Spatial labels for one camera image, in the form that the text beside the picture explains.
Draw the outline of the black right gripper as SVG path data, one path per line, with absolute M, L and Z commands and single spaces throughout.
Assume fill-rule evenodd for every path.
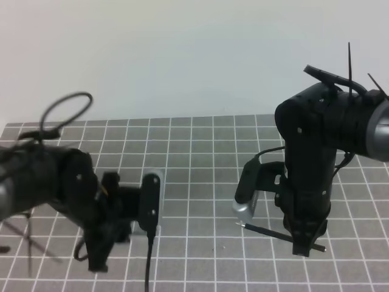
M 336 150 L 319 145 L 287 145 L 284 150 L 279 204 L 293 238 L 293 255 L 309 256 L 311 243 L 326 230 Z

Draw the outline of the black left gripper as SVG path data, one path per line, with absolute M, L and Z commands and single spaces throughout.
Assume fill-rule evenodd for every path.
M 129 241 L 131 223 L 139 216 L 141 188 L 121 186 L 117 172 L 104 172 L 96 197 L 97 222 L 84 230 L 88 270 L 107 273 L 114 243 Z

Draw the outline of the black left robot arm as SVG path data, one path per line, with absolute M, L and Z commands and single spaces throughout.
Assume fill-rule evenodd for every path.
M 93 273 L 108 270 L 116 243 L 125 242 L 139 214 L 140 187 L 120 186 L 116 172 L 99 179 L 90 154 L 75 148 L 37 145 L 1 149 L 1 219 L 48 204 L 83 230 L 81 243 Z

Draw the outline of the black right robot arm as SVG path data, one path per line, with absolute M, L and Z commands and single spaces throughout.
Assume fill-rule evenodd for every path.
M 275 123 L 285 141 L 284 162 L 266 163 L 257 186 L 275 192 L 292 237 L 292 252 L 308 256 L 326 232 L 338 150 L 388 161 L 388 99 L 318 83 L 281 103 Z

